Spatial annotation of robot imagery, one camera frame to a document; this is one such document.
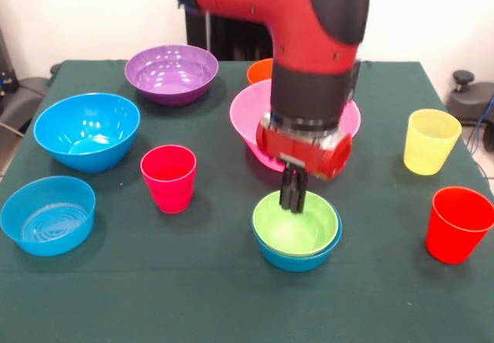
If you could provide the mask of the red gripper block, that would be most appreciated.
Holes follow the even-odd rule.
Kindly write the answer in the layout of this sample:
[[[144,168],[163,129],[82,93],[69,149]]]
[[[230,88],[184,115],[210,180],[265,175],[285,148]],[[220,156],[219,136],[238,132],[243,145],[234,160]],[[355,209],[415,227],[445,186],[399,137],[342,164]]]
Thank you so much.
[[[293,133],[277,127],[269,114],[262,116],[255,138],[260,151],[286,164],[279,204],[293,213],[303,212],[307,172],[331,180],[344,169],[352,150],[352,136],[338,128],[322,136]]]

